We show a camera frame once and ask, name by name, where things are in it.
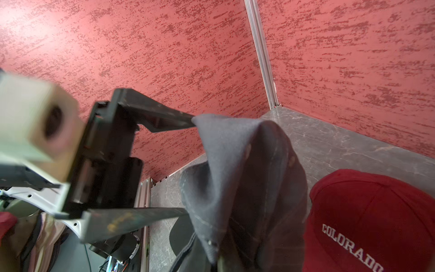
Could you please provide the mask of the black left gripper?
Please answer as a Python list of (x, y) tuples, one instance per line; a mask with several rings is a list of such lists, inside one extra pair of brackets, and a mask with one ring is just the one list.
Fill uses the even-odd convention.
[(62, 206), (67, 218), (83, 214), (80, 241), (104, 241), (188, 214), (179, 207), (132, 209), (143, 162), (131, 156), (131, 149), (138, 125), (152, 133), (183, 130), (195, 127), (193, 117), (131, 88), (118, 88), (111, 102), (94, 104)]

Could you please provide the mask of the grey baseball cap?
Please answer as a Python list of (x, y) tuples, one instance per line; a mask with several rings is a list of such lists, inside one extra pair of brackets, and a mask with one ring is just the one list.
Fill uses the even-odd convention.
[(300, 272), (308, 184), (274, 121), (193, 118), (207, 160), (180, 179), (193, 234), (173, 272)]

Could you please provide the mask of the dark red baseball cap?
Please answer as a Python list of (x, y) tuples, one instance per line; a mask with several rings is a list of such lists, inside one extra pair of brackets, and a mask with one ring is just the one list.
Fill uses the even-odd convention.
[(432, 272), (435, 201), (388, 176), (337, 170), (309, 194), (305, 272)]

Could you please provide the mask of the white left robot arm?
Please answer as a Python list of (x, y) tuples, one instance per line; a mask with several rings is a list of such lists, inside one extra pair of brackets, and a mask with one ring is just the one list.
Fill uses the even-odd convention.
[(191, 119), (132, 89), (95, 103), (87, 122), (62, 89), (3, 90), (1, 187), (44, 211), (37, 219), (40, 248), (51, 250), (67, 226), (85, 243), (127, 241), (133, 231), (185, 214), (134, 207), (143, 167), (130, 155), (136, 132), (187, 129)]

